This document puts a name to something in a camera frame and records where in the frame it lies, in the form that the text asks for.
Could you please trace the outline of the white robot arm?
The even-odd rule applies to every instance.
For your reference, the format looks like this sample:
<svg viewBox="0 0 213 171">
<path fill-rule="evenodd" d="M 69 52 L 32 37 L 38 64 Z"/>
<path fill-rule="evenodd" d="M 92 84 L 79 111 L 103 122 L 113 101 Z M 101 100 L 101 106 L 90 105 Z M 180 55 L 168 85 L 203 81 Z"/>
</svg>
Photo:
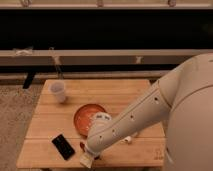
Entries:
<svg viewBox="0 0 213 171">
<path fill-rule="evenodd" d="M 85 152 L 168 121 L 163 171 L 213 171 L 213 53 L 194 56 L 158 79 L 114 118 L 96 114 Z"/>
</svg>

